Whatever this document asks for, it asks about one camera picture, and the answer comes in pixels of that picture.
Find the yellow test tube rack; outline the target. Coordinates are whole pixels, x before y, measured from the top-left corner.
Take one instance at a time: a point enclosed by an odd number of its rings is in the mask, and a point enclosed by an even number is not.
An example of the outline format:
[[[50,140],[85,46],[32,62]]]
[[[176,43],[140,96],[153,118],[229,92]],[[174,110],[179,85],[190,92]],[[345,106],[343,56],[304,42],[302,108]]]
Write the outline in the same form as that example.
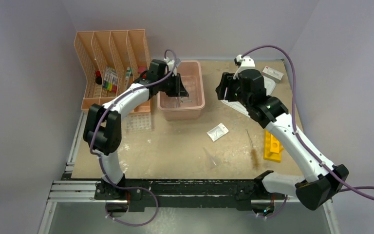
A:
[[[271,133],[265,130],[263,159],[280,163],[283,150],[284,147],[282,144]]]

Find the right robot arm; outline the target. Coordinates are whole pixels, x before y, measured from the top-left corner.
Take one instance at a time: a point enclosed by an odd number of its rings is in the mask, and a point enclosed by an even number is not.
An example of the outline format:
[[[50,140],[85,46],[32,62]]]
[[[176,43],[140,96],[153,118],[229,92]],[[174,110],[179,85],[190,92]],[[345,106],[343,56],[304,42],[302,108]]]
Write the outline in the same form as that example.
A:
[[[262,173],[254,185],[257,197],[266,198],[272,193],[290,195],[314,211],[341,190],[349,170],[343,164],[335,165],[311,144],[300,128],[293,128],[292,115],[277,97],[267,95],[264,78],[258,70],[241,71],[237,78],[224,72],[215,91],[219,100],[242,104],[250,118],[282,144],[302,172],[302,176]]]

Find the metal crucible tongs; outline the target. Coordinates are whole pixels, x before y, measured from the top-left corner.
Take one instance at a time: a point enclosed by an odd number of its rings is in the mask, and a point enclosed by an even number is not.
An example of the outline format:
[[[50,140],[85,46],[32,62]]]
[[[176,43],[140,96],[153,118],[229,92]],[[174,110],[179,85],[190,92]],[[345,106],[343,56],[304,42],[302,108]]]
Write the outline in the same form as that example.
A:
[[[181,108],[192,104],[193,101],[188,97],[170,97],[164,104],[166,108]]]

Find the pink plastic bin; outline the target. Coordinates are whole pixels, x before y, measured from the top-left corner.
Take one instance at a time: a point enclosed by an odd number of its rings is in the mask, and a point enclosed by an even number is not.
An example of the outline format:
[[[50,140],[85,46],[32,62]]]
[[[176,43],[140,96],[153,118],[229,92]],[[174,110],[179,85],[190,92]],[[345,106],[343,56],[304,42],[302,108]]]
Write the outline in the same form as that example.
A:
[[[188,98],[193,103],[181,108],[166,108],[164,104],[170,97],[160,92],[157,95],[158,109],[166,120],[196,119],[200,116],[205,106],[201,65],[197,60],[184,60],[177,68],[177,71],[181,74],[182,83],[189,93]]]

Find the clear acrylic tube rack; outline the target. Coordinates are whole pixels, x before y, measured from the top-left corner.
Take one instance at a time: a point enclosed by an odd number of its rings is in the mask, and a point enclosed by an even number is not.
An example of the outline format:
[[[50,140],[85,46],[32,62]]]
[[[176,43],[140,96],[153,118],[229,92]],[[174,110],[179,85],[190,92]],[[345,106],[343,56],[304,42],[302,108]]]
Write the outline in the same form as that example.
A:
[[[152,129],[151,113],[132,113],[125,118],[126,131],[142,132]]]

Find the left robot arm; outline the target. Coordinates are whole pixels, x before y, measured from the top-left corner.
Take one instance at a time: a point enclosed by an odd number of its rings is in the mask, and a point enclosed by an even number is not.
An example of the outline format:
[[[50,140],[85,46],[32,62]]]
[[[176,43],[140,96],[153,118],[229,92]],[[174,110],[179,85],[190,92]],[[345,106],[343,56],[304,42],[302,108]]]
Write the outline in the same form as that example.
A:
[[[107,194],[113,199],[121,199],[126,192],[126,186],[120,183],[124,173],[117,153],[122,141],[122,120],[159,92],[170,97],[188,97],[181,75],[176,71],[180,64],[178,58],[154,59],[149,69],[122,94],[103,105],[93,104],[89,108],[83,139],[88,143],[90,153],[97,157],[102,179],[109,183]]]

